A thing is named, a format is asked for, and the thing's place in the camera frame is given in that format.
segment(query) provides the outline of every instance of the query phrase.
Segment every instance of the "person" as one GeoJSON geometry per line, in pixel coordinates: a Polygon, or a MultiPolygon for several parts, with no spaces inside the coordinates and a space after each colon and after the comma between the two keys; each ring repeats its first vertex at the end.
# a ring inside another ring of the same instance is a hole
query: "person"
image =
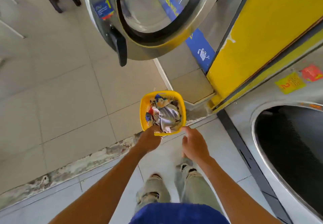
{"type": "MultiPolygon", "coordinates": [[[[193,167],[196,162],[216,191],[232,224],[281,224],[254,201],[209,154],[203,136],[196,129],[182,128],[183,157],[176,166],[175,185],[181,203],[170,203],[162,177],[153,173],[137,193],[131,224],[229,223],[207,181],[193,167]]],[[[108,224],[139,161],[156,149],[158,126],[144,131],[123,159],[83,195],[60,212],[50,224],[108,224]]]]}

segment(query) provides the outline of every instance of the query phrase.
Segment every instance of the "basket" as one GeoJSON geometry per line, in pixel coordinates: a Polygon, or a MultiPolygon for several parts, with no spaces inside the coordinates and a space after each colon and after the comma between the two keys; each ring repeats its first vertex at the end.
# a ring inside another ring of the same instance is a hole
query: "basket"
{"type": "Polygon", "coordinates": [[[147,95],[145,95],[140,102],[140,123],[142,129],[145,131],[148,129],[147,121],[146,121],[146,112],[148,112],[150,108],[150,100],[155,99],[155,96],[159,94],[162,97],[177,100],[179,103],[180,113],[182,115],[181,126],[178,131],[172,133],[164,133],[164,132],[155,132],[156,136],[168,136],[172,134],[176,134],[180,132],[181,128],[186,124],[186,109],[182,96],[176,91],[154,91],[147,95]]]}

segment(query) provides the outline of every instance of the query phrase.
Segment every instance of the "dryer opening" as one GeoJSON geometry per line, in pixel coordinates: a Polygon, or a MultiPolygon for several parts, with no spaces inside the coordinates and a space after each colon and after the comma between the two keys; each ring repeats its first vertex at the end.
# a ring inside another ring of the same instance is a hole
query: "dryer opening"
{"type": "Polygon", "coordinates": [[[258,116],[255,134],[280,176],[323,216],[323,112],[273,107],[258,116]]]}

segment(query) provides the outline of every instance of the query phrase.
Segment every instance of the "yellow sticker strip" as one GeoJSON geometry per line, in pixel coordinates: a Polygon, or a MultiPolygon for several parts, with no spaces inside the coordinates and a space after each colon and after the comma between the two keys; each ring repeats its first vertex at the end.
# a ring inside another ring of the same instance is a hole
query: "yellow sticker strip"
{"type": "Polygon", "coordinates": [[[291,93],[306,86],[296,72],[293,72],[290,75],[287,75],[285,78],[278,80],[275,82],[275,84],[278,85],[284,94],[291,93]]]}

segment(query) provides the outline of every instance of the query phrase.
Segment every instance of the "clothes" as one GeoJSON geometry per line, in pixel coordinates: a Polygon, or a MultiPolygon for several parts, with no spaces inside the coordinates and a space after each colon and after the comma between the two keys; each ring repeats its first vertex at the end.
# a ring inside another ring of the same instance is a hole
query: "clothes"
{"type": "Polygon", "coordinates": [[[150,101],[150,105],[146,112],[148,127],[159,125],[165,133],[178,131],[182,121],[178,101],[163,98],[157,94],[155,99],[150,101]]]}
{"type": "Polygon", "coordinates": [[[191,160],[182,158],[176,166],[175,186],[181,203],[170,203],[163,180],[152,175],[137,193],[135,215],[130,224],[229,223],[211,187],[193,168],[191,160]]]}

